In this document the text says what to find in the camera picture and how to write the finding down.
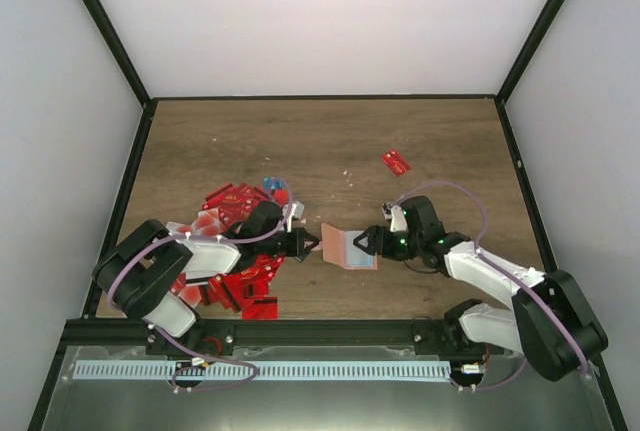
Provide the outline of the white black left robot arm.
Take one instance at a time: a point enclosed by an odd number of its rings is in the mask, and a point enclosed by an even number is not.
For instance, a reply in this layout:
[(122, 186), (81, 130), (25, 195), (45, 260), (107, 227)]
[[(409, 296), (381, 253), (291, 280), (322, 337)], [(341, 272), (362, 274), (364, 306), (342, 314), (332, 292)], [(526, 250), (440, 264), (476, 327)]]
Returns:
[(189, 286), (218, 277), (240, 278), (261, 257), (270, 268), (280, 258), (306, 259), (321, 241), (293, 225), (300, 208), (297, 201), (281, 205), (267, 200), (245, 218), (225, 221), (219, 213), (222, 229), (210, 235), (149, 219), (101, 258), (93, 278), (126, 317), (163, 330), (178, 352), (194, 354), (203, 346), (205, 332), (177, 282), (184, 279)]

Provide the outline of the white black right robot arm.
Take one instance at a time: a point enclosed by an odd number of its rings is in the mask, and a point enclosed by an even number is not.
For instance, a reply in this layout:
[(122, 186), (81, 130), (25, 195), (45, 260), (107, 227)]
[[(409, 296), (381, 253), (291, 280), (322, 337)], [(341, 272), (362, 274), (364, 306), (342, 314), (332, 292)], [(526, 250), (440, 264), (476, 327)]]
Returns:
[(451, 351), (465, 354), (478, 343), (500, 347), (522, 355), (540, 376), (556, 382), (586, 371), (608, 347), (603, 326), (570, 273), (520, 266), (447, 231), (425, 196), (383, 210), (386, 225), (357, 235), (356, 248), (398, 262), (418, 259), (429, 271), (472, 285), (502, 305), (469, 300), (451, 309), (444, 329)]

